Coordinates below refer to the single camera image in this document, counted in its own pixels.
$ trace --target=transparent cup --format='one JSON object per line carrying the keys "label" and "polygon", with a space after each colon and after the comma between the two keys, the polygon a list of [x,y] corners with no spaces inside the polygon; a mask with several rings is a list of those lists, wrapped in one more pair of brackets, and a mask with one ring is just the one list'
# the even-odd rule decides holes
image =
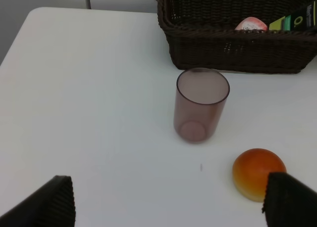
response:
{"label": "transparent cup", "polygon": [[181,73],[176,86],[176,132],[189,142],[207,140],[217,128],[230,93],[229,82],[215,70],[194,68]]}

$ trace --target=dark brown basket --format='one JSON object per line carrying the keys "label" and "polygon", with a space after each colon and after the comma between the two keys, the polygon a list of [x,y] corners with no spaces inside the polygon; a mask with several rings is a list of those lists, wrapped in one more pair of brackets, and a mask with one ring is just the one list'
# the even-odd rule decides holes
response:
{"label": "dark brown basket", "polygon": [[313,0],[158,0],[158,22],[179,69],[299,73],[317,54],[316,33],[237,31],[247,17],[269,25]]}

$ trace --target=orange bun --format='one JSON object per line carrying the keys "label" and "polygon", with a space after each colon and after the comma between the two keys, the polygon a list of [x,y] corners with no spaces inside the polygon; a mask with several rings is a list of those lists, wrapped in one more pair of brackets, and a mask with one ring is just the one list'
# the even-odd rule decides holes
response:
{"label": "orange bun", "polygon": [[286,172],[283,161],[266,149],[249,149],[240,154],[232,167],[233,181],[242,195],[263,202],[268,174]]}

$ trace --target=basket rim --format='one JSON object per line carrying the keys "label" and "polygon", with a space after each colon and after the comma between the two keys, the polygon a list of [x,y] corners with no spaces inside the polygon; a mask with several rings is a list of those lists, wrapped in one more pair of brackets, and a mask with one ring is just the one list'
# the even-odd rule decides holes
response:
{"label": "basket rim", "polygon": [[221,30],[210,28],[191,28],[177,26],[169,21],[166,13],[167,0],[158,1],[158,23],[164,32],[174,37],[187,38],[235,38],[235,39],[265,39],[279,41],[305,41],[317,42],[317,33],[301,31],[279,30]]}

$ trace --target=pink item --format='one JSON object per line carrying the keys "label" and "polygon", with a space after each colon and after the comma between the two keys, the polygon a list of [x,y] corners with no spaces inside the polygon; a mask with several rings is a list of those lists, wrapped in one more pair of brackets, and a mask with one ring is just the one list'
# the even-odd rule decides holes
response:
{"label": "pink item", "polygon": [[254,17],[248,17],[245,20],[243,20],[239,25],[236,27],[236,30],[267,30],[267,25],[262,22],[261,20],[254,18]]}
{"label": "pink item", "polygon": [[215,70],[194,68],[177,79],[174,127],[186,141],[202,142],[216,130],[230,92],[226,78]]}

